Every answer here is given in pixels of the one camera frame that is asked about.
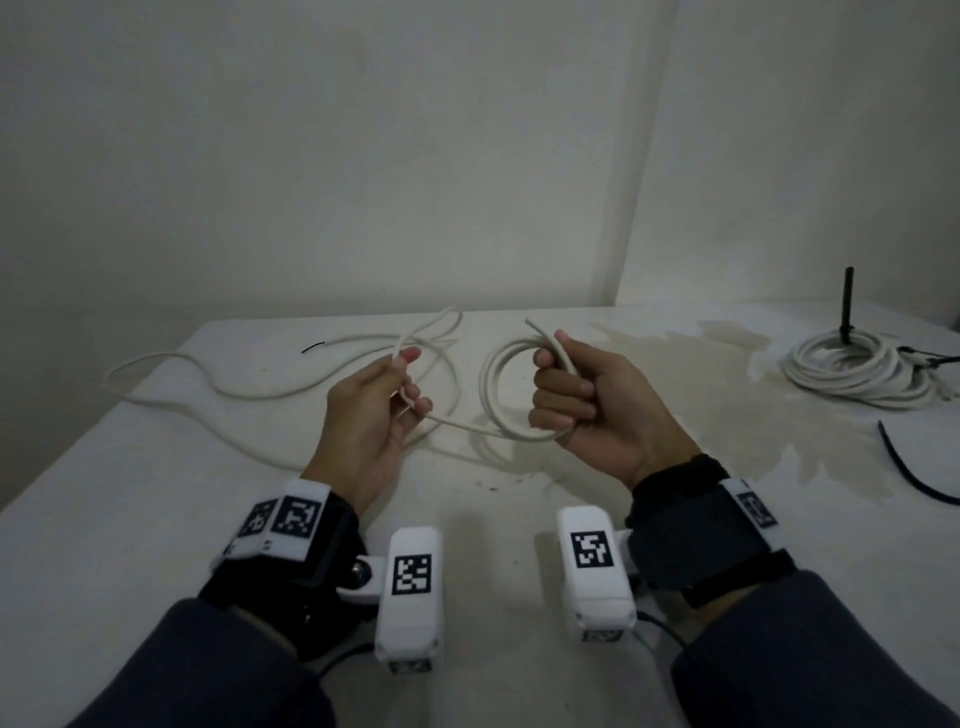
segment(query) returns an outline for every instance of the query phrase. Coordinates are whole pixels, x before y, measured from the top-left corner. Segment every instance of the table surface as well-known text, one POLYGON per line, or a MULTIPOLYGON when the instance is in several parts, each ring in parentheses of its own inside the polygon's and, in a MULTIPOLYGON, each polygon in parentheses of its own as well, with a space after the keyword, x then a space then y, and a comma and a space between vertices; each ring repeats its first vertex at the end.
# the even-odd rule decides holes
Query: table surface
MULTIPOLYGON (((526 315, 627 354, 702 446, 753 481, 798 563, 822 574, 921 685, 960 711, 960 510, 903 482, 876 436, 878 416, 907 432, 958 433, 960 402, 887 414, 793 388, 778 359, 836 326, 836 309, 801 302, 470 312, 450 347, 465 389, 457 415, 484 421, 480 365, 524 332, 526 315)), ((267 391, 366 346, 300 354, 308 344, 400 333, 424 318, 211 322, 181 350, 228 385, 267 391)), ((853 318, 918 349, 960 352, 960 335, 879 306, 858 303, 853 318)), ((523 355, 501 380, 501 399, 519 418, 532 374, 523 355)), ((956 370, 947 374, 960 384, 956 370)), ((438 404, 450 396, 442 366, 422 385, 438 404)), ((161 364, 138 391, 194 403, 245 442, 303 461, 323 421, 323 386, 289 400, 223 400, 182 361, 161 364)), ((938 456, 938 467, 949 468, 938 456)), ((199 590, 211 556, 254 500, 290 476, 181 414, 114 408, 0 514, 0 724, 62 725, 77 713, 170 604, 199 590)), ((620 522, 629 499, 552 443, 445 426, 410 449, 397 486, 363 525, 373 553, 401 526, 442 530, 446 665, 430 678, 400 680, 372 659, 347 661, 325 680, 340 724, 684 725, 668 676, 676 648, 664 635, 644 631, 644 642, 616 645, 566 636, 555 517, 581 503, 620 522)), ((676 601, 654 606, 691 629, 676 601)))

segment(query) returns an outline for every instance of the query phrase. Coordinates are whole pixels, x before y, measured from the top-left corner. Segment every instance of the white cable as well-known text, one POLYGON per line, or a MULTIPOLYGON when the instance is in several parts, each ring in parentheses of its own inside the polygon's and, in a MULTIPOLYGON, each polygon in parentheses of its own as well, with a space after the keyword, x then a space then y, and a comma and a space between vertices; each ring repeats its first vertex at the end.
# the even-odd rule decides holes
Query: white cable
POLYGON ((812 336, 794 347, 780 367, 798 387, 885 409, 920 409, 957 396, 926 357, 900 352, 862 328, 851 330, 849 345, 839 331, 812 336))
POLYGON ((542 338, 538 337, 523 337, 519 339, 514 339, 506 342, 501 347, 493 350, 488 356, 487 360, 484 362, 483 367, 480 370, 479 377, 479 391, 480 391, 480 403, 483 406, 484 412, 487 413, 487 416, 491 421, 496 425, 496 429, 492 427, 483 427, 480 425, 472 425, 469 423, 459 422, 450 418, 450 415, 453 413, 453 410, 456 409, 457 403, 460 401, 461 395, 461 386, 460 378, 457 372, 457 367, 450 359, 449 355, 446 352, 446 348, 441 346, 441 343, 444 343, 443 337, 451 333, 456 327, 460 325, 460 322, 463 319, 463 313, 457 312, 456 320, 453 325, 449 327, 446 331, 434 336, 432 338, 424 338, 417 336, 419 332, 425 328, 429 328, 439 322, 443 317, 448 313, 451 313, 453 309, 447 308, 441 311, 440 314, 432 318, 430 321, 425 324, 421 324, 416 328, 413 328, 407 333, 404 333, 400 336, 391 333, 360 333, 360 334, 351 334, 347 336, 339 336, 333 339, 324 340, 323 348, 326 349, 334 344, 343 344, 348 341, 364 341, 367 339, 388 339, 392 342, 391 344, 385 344, 383 346, 376 346, 370 349, 366 349, 362 352, 359 352, 355 356, 352 356, 349 359, 346 359, 331 369, 323 372, 321 375, 314 377, 313 379, 307 381, 306 383, 296 385, 294 387, 287 387, 284 389, 279 389, 270 392, 261 392, 261 393, 251 393, 244 392, 236 389, 230 389, 221 384, 218 384, 214 379, 213 374, 210 370, 203 364, 202 361, 196 357, 183 352, 152 352, 141 354, 135 356, 132 359, 118 364, 113 367, 104 375, 104 386, 112 394, 119 397, 121 400, 132 402, 134 404, 141 404, 148 407, 161 407, 164 409, 171 409, 177 412, 180 412, 187 417, 191 417, 196 420, 198 423, 203 425, 207 430, 212 434, 220 438, 227 445, 232 448, 242 452, 245 455, 258 460, 259 462, 271 465, 275 468, 282 468, 283 470, 290 471, 301 471, 306 467, 306 463, 293 462, 286 458, 276 457, 275 455, 261 449, 256 445, 250 445, 244 443, 237 438, 230 435, 228 432, 224 432, 219 426, 210 421, 202 412, 194 409, 189 404, 183 404, 180 402, 172 402, 168 400, 158 400, 149 397, 142 397, 135 394, 130 394, 123 392, 119 389, 116 389, 113 386, 112 379, 113 377, 120 372, 121 370, 126 369, 127 367, 132 366, 141 361, 147 359, 157 359, 157 358, 177 358, 183 359, 190 362, 196 366, 201 373, 204 375, 206 383, 209 385, 210 389, 216 392, 218 395, 223 397, 230 398, 232 400, 247 400, 247 401, 258 401, 258 400, 280 400, 286 397, 292 397, 301 392, 305 392, 308 389, 322 384, 323 382, 330 379, 337 372, 344 369, 347 365, 357 361, 358 359, 363 358, 371 353, 381 352, 386 349, 392 349, 392 356, 396 356, 400 349, 408 343, 417 344, 418 346, 424 347, 425 349, 432 350, 437 358, 437 360, 442 360, 446 364, 447 368, 450 371, 450 374, 453 378, 453 397, 450 401, 450 404, 446 407, 446 411, 443 414, 436 412, 429 413, 426 418, 433 421, 435 424, 431 427, 423 429, 417 436, 412 439, 407 440, 406 445, 410 446, 413 443, 417 442, 419 439, 425 437, 439 425, 453 425, 454 427, 460 427, 461 429, 469 430, 470 432, 477 432, 483 435, 490 435, 492 437, 502 437, 509 440, 521 440, 524 442, 545 442, 547 440, 553 440, 559 436, 559 433, 553 432, 550 430, 541 430, 535 429, 533 427, 519 426, 511 423, 506 417, 503 408, 500 404, 499 398, 497 397, 497 386, 500 379, 500 374, 503 372, 503 368, 506 366, 507 362, 512 358, 517 356, 521 352, 526 352, 530 349, 538 349, 540 347, 546 347, 552 349, 553 352, 558 356, 561 366, 572 374, 576 374, 576 368, 573 366, 573 362, 570 361, 570 357, 564 351, 564 348, 560 346, 560 343, 552 335, 544 331, 542 328, 537 326, 530 319, 526 319, 525 323, 535 330, 542 338))

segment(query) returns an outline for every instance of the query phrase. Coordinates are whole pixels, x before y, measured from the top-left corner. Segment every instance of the hand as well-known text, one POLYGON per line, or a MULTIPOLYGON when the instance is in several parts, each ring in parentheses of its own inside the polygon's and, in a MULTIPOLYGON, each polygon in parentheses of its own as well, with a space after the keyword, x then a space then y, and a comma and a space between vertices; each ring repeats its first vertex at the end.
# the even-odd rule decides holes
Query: hand
POLYGON ((568 430, 557 439, 562 448, 630 490, 647 475, 700 454, 626 357, 571 339, 562 330, 557 340, 582 376, 555 369, 553 352, 537 350, 531 426, 568 430))
POLYGON ((302 477, 326 483, 357 516, 394 479, 404 438, 433 409, 407 375, 407 365, 419 357, 417 347, 393 361, 384 356, 334 384, 326 396, 324 432, 302 477), (412 407, 395 395, 400 387, 412 407))

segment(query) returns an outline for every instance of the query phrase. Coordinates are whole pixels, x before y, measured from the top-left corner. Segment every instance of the coiled white cable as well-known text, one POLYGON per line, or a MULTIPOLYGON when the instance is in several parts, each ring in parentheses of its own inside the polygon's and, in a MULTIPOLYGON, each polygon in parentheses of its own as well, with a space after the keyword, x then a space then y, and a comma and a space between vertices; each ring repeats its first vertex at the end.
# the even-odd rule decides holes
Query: coiled white cable
POLYGON ((780 368, 798 387, 814 392, 884 409, 920 409, 957 396, 930 364, 929 358, 858 328, 850 331, 849 344, 839 331, 806 339, 780 368))
POLYGON ((326 339, 324 341, 324 349, 333 346, 335 344, 343 344, 348 341, 365 341, 365 340, 377 340, 377 339, 387 339, 393 344, 385 344, 382 346, 372 347, 366 349, 358 354, 352 356, 349 359, 346 359, 336 366, 328 369, 322 374, 314 377, 310 381, 307 381, 303 384, 299 384, 294 387, 288 387, 285 389, 279 389, 270 392, 261 392, 261 393, 251 393, 243 392, 236 389, 231 389, 225 387, 221 384, 218 384, 214 379, 213 374, 207 368, 207 366, 192 356, 191 354, 184 352, 151 352, 135 356, 132 359, 128 359, 117 366, 113 367, 104 375, 104 386, 112 394, 119 397, 121 400, 132 402, 134 404, 141 404, 148 407, 160 407, 164 409, 170 409, 173 411, 180 412, 188 417, 191 417, 197 421, 200 425, 203 425, 207 430, 212 434, 220 438, 227 445, 236 449, 239 452, 258 460, 259 462, 271 465, 275 468, 281 468, 283 470, 290 471, 300 471, 306 467, 306 463, 293 462, 283 457, 277 457, 272 453, 267 452, 264 449, 256 445, 250 445, 244 443, 234 436, 230 435, 228 432, 223 431, 219 426, 214 422, 209 420, 202 412, 193 408, 189 404, 184 404, 181 402, 172 402, 168 400, 159 400, 150 397, 142 397, 139 395, 123 392, 113 386, 112 379, 120 371, 132 366, 141 361, 146 361, 148 359, 158 359, 158 358, 177 358, 188 361, 194 366, 196 366, 201 373, 204 375, 206 383, 209 385, 210 389, 216 392, 218 395, 227 397, 233 400, 247 400, 247 401, 259 401, 259 400, 280 400, 287 397, 292 397, 296 394, 306 392, 309 389, 312 389, 323 382, 330 379, 333 375, 340 372, 349 364, 361 359, 371 353, 381 352, 387 349, 392 349, 392 356, 396 356, 399 351, 407 344, 413 343, 418 346, 424 347, 434 352, 437 356, 437 360, 442 360, 442 362, 447 366, 450 371, 450 374, 453 379, 453 397, 451 398, 450 404, 446 407, 446 410, 443 414, 431 412, 426 417, 428 420, 431 420, 435 423, 432 427, 422 429, 416 436, 412 439, 409 439, 406 443, 407 446, 412 445, 420 438, 425 437, 439 425, 453 425, 454 427, 459 427, 461 429, 469 430, 470 432, 477 432, 482 435, 490 435, 492 437, 502 437, 509 440, 520 440, 524 442, 545 442, 547 440, 553 440, 559 436, 559 433, 535 429, 533 427, 520 426, 510 422, 509 418, 505 415, 503 407, 500 404, 499 398, 497 396, 497 387, 500 379, 500 374, 503 372, 503 368, 506 366, 507 362, 512 358, 517 356, 519 353, 526 352, 531 349, 538 349, 540 347, 546 347, 553 350, 557 355, 557 358, 560 361, 561 366, 568 372, 576 374, 576 368, 573 366, 573 362, 570 361, 570 357, 564 351, 564 348, 560 346, 560 343, 554 338, 551 334, 547 333, 545 330, 540 328, 537 324, 532 322, 530 319, 526 319, 525 323, 536 331, 540 337, 527 336, 523 338, 513 339, 506 342, 497 349, 494 349, 487 356, 486 361, 480 370, 479 377, 479 393, 480 393, 480 403, 483 406, 484 412, 491 419, 491 421, 496 425, 496 428, 493 427, 483 427, 481 425, 473 425, 470 423, 460 422, 454 420, 450 417, 453 411, 457 407, 457 403, 460 401, 460 395, 462 393, 460 386, 460 378, 458 376, 457 367, 453 363, 453 360, 450 359, 449 355, 446 352, 445 346, 442 346, 444 342, 443 337, 451 333, 456 327, 460 325, 460 322, 463 319, 462 312, 456 312, 456 320, 453 325, 447 330, 438 334, 437 336, 427 338, 417 336, 418 333, 423 331, 425 328, 429 328, 434 324, 437 324, 441 319, 443 319, 447 314, 453 312, 452 308, 446 308, 441 311, 437 316, 430 319, 425 324, 421 324, 410 331, 403 333, 399 336, 391 333, 361 333, 361 334, 351 334, 347 336, 339 336, 333 339, 326 339))

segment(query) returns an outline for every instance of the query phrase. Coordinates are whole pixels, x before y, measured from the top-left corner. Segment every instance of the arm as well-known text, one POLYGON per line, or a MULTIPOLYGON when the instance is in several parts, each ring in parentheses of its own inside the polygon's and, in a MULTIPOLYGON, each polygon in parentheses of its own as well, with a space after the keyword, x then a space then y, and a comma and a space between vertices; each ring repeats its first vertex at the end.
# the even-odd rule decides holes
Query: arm
MULTIPOLYGON (((562 447, 633 492, 635 533, 652 501, 678 487, 705 494, 728 477, 629 361, 562 331, 557 338, 582 376, 555 369, 553 354, 539 350, 530 424, 563 432, 562 447)), ((630 548, 640 563, 633 538, 630 548)), ((683 592, 705 626, 671 672, 693 726, 958 725, 819 576, 777 554, 772 569, 768 554, 761 566, 745 562, 683 592), (757 576, 764 572, 775 575, 757 576), (730 588, 715 594, 718 583, 730 588), (704 593, 707 603, 697 598, 704 593)))
POLYGON ((305 562, 319 563, 325 549, 337 544, 329 577, 307 595, 322 618, 296 631, 274 619, 287 596, 284 570, 295 568, 293 562, 265 556, 226 561, 201 598, 185 599, 167 612, 73 728, 334 725, 317 676, 301 662, 322 655, 360 619, 334 590, 362 552, 358 516, 394 478, 404 437, 432 407, 406 375, 407 364, 419 355, 410 348, 393 362, 379 359, 330 389, 324 432, 301 476, 331 490, 305 562), (392 397, 401 387, 412 408, 392 397), (338 523, 341 530, 334 534, 338 523), (242 607, 221 601, 230 594, 223 588, 226 576, 249 586, 250 603, 242 597, 242 607))

